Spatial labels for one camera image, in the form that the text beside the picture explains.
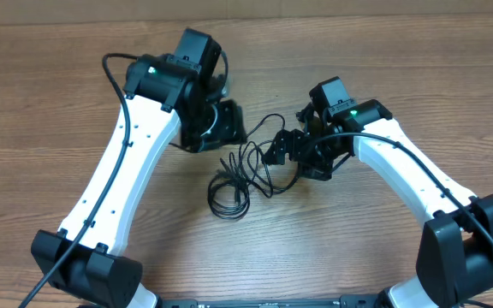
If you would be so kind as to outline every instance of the wood grain surface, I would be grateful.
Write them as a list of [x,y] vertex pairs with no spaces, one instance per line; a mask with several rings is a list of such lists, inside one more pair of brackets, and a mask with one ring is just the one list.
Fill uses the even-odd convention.
[[[247,129],[270,112],[298,127],[309,90],[339,75],[358,100],[391,110],[448,175],[493,193],[493,15],[0,27],[0,307],[17,306],[41,277],[33,236],[56,231],[108,143],[119,103],[101,56],[171,52],[186,26],[227,51]],[[126,65],[110,63],[121,84]],[[272,139],[278,127],[253,139]],[[252,192],[239,222],[215,218],[206,186],[218,158],[235,150],[163,154],[126,252],[144,264],[148,288],[167,299],[328,298],[415,275],[420,228],[357,159],[328,182],[301,180],[272,199]],[[294,165],[271,170],[285,182]],[[493,304],[493,289],[478,299]],[[79,302],[44,287],[31,307]]]
[[465,13],[493,13],[493,0],[0,0],[0,26]]

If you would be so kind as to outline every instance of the black cable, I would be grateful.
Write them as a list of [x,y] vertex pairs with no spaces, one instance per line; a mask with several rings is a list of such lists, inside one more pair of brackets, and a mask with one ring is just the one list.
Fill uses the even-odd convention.
[[327,115],[329,114],[329,109],[328,107],[323,110],[323,127],[327,128],[329,126],[328,120],[327,120]]
[[[246,136],[251,136],[264,124],[265,120],[272,116],[281,118],[282,129],[284,129],[284,117],[279,114],[270,114],[265,116],[262,121],[260,121],[260,123]],[[250,186],[258,189],[266,198],[271,198],[275,194],[286,192],[296,183],[296,181],[298,181],[300,168],[296,169],[294,178],[285,187],[278,187],[273,184],[268,165],[263,159],[264,152],[260,148],[260,146],[269,144],[272,141],[273,140],[266,140],[259,145],[253,141],[250,141],[244,146],[244,148],[243,145],[240,145],[237,152],[237,160],[235,160],[235,154],[230,152],[228,163],[225,163],[224,160],[220,158],[220,163],[223,166],[223,170],[217,171],[217,174],[209,183],[207,194],[208,204],[215,216],[229,220],[238,220],[244,217],[250,209],[250,193],[248,190]],[[247,150],[251,145],[252,149],[247,153]],[[251,162],[251,156],[253,153],[256,153],[256,162],[254,165],[252,165]],[[248,175],[247,170],[245,169],[245,164],[243,163],[245,159],[252,175]],[[260,163],[264,166],[265,178],[262,178],[262,176],[258,173],[258,166]],[[233,187],[235,189],[234,205],[224,205],[216,201],[217,192],[223,187]]]
[[316,144],[321,143],[321,142],[323,142],[325,140],[328,140],[328,139],[333,139],[333,138],[336,138],[336,137],[354,137],[354,136],[357,136],[357,137],[366,137],[366,138],[371,138],[371,139],[377,139],[377,140],[380,140],[382,142],[385,142],[385,143],[388,143],[390,145],[393,145],[394,147],[396,147],[396,148],[400,149],[401,151],[405,152],[414,162],[416,162],[418,164],[418,166],[422,170],[424,170],[424,172],[427,174],[427,176],[429,176],[429,178],[435,183],[435,185],[437,185],[437,187],[441,190],[441,192],[443,192],[443,195],[445,195],[446,197],[448,197],[448,199],[450,199],[450,201],[452,201],[452,203],[455,206],[457,206],[458,209],[460,209],[460,211],[465,216],[467,216],[467,218],[469,219],[469,221],[471,221],[471,223],[473,223],[475,225],[475,228],[484,236],[484,238],[488,241],[488,243],[493,247],[493,238],[492,238],[492,236],[488,233],[488,231],[486,231],[486,229],[483,227],[483,225],[480,224],[480,222],[478,222],[477,218],[475,218],[475,216],[473,214],[471,214],[465,208],[465,206],[463,206],[463,204],[457,198],[455,198],[452,195],[452,193],[450,192],[450,190],[447,189],[435,177],[435,175],[429,170],[429,168],[427,168],[427,166],[425,166],[425,164],[414,153],[412,153],[410,150],[408,150],[400,142],[393,141],[391,139],[387,139],[387,138],[384,138],[382,136],[378,136],[378,135],[375,135],[375,134],[372,134],[372,133],[333,133],[333,134],[330,134],[330,135],[327,135],[327,136],[324,136],[324,137],[321,137],[321,138],[318,138],[318,139],[313,140],[313,142],[311,142],[309,145],[306,145],[307,151],[302,151],[302,153],[304,153],[304,155],[306,153],[309,153],[310,151],[313,150],[313,148],[314,148],[314,146]]
[[188,149],[188,148],[186,148],[185,146],[177,145],[176,143],[172,143],[172,142],[171,142],[171,143],[169,143],[169,145],[172,145],[172,146],[174,146],[175,148],[178,148],[178,149],[180,149],[180,150],[182,150],[182,151],[186,151],[186,152],[188,152],[188,153],[192,153],[192,154],[198,153],[198,152],[196,152],[196,151],[189,150],[189,149]]
[[57,271],[60,268],[60,266],[62,266],[62,264],[66,261],[66,259],[71,254],[71,252],[75,249],[75,247],[79,245],[79,242],[83,237],[83,235],[85,235],[89,227],[92,226],[94,217],[96,216],[98,209],[100,208],[102,202],[104,201],[106,195],[108,194],[108,191],[110,190],[113,181],[116,179],[117,173],[119,172],[119,168],[121,167],[123,159],[125,157],[125,153],[127,152],[127,148],[129,147],[128,141],[130,138],[130,115],[128,113],[127,101],[125,100],[125,97],[123,97],[119,85],[117,85],[116,80],[113,78],[113,75],[111,74],[110,69],[108,68],[108,58],[111,57],[122,57],[131,60],[137,60],[138,57],[128,54],[122,54],[122,53],[110,53],[102,58],[102,67],[104,68],[104,72],[106,73],[108,80],[110,80],[111,85],[116,91],[117,97],[119,97],[119,100],[121,101],[123,116],[125,118],[125,137],[123,137],[121,152],[119,153],[119,157],[117,158],[116,165],[113,168],[113,171],[111,172],[110,178],[106,182],[104,190],[102,191],[102,193],[100,193],[100,197],[98,197],[96,204],[92,207],[91,214],[89,214],[88,218],[83,222],[83,227],[81,228],[80,232],[77,234],[77,236],[75,236],[74,241],[68,247],[68,249],[63,253],[63,255],[58,259],[58,261],[56,261],[52,269],[50,269],[49,272],[47,272],[47,274],[45,274],[43,278],[41,278],[41,280],[32,289],[32,291],[24,298],[24,300],[22,300],[22,303],[19,305],[19,308],[26,307],[30,303],[30,301],[32,301],[33,297],[39,292],[39,290],[41,290],[43,285],[47,283],[47,281],[55,273],[55,271]]
[[472,299],[464,300],[462,304],[469,304],[469,305],[474,305],[474,306],[483,307],[483,308],[493,308],[493,305],[488,305],[488,304],[481,303],[477,300],[472,300]]
[[348,153],[346,154],[346,156],[344,156],[333,168],[332,170],[330,171],[331,174],[333,174],[336,170],[338,170],[338,168],[340,168],[340,166],[343,165],[343,163],[345,163],[347,161],[348,158],[351,157],[351,153]]
[[214,91],[212,94],[206,97],[207,101],[213,101],[213,100],[219,101],[220,99],[222,99],[223,88],[226,86],[226,83],[228,82],[228,71],[229,71],[228,55],[226,55],[226,52],[223,50],[220,52],[220,55],[222,56],[223,64],[224,64],[223,83],[218,87],[216,91]]

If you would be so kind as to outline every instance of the black joint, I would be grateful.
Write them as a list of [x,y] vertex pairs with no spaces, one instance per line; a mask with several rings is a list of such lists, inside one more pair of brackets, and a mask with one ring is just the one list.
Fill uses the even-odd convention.
[[164,112],[170,113],[170,111],[172,111],[172,106],[168,106],[167,104],[163,104],[161,106],[161,110],[164,111]]
[[98,243],[96,244],[96,248],[94,248],[95,252],[106,253],[109,247],[106,244]]
[[298,120],[298,122],[300,123],[304,122],[304,118],[301,116],[301,112],[296,112],[296,120]]
[[90,225],[91,228],[94,228],[95,223],[96,223],[95,221],[89,222],[89,221],[87,221],[87,219],[83,221],[83,225],[85,225],[85,226]]
[[[465,210],[475,216],[493,238],[493,195]],[[425,222],[419,244],[416,273],[429,298],[439,307],[451,307],[493,288],[493,248],[477,232],[463,210],[434,214]],[[461,228],[471,234],[463,240]]]
[[435,218],[442,217],[444,215],[446,215],[446,213],[444,213],[443,210],[438,210],[435,213],[433,213],[433,217],[435,217]]
[[61,228],[61,229],[60,229],[60,230],[58,230],[58,232],[56,233],[56,236],[58,236],[58,237],[59,237],[59,238],[61,238],[61,239],[65,239],[67,234],[68,234],[68,230],[66,230],[65,228]]
[[449,194],[450,194],[450,190],[448,188],[444,188],[444,192],[441,193],[441,198],[444,198]]

